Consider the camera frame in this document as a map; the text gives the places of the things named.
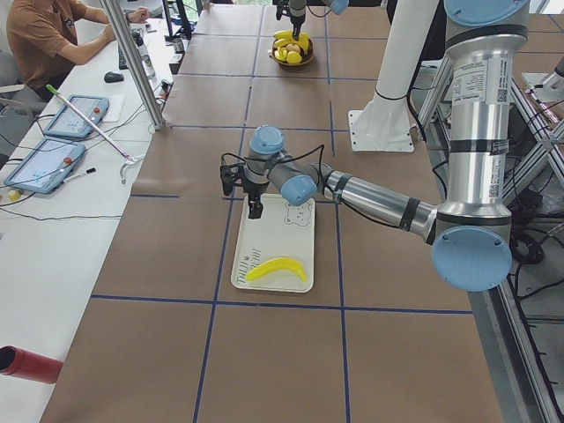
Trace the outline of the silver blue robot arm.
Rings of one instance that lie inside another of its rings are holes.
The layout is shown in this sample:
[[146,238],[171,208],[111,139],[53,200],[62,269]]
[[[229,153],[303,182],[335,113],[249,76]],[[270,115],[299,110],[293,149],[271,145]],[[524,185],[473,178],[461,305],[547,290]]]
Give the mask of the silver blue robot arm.
[[[327,6],[330,11],[340,15],[348,6],[348,0],[322,0],[322,3]],[[301,34],[301,27],[306,20],[306,0],[289,0],[288,12],[290,21],[293,25],[292,38],[298,40]]]
[[438,11],[446,13],[444,60],[454,67],[443,203],[424,203],[321,162],[304,164],[286,151],[284,134],[270,125],[255,130],[248,153],[235,165],[222,165],[220,177],[226,194],[243,188],[253,219],[262,214],[261,195],[274,186],[294,206],[321,195],[366,219],[417,234],[431,246],[445,282],[482,292],[501,284],[512,265],[512,218],[502,197],[512,65],[528,39],[528,3],[398,2],[375,96],[349,117],[352,148],[408,149],[410,95]]

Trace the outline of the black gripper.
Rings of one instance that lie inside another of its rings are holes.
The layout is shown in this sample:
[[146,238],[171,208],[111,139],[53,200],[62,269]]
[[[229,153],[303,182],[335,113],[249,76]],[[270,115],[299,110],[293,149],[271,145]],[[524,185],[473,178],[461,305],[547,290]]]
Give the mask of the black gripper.
[[289,16],[293,24],[292,38],[295,41],[300,39],[301,25],[305,22],[306,0],[289,0]]
[[245,176],[242,187],[248,196],[249,219],[260,219],[263,213],[261,195],[267,190],[267,183],[254,182]]

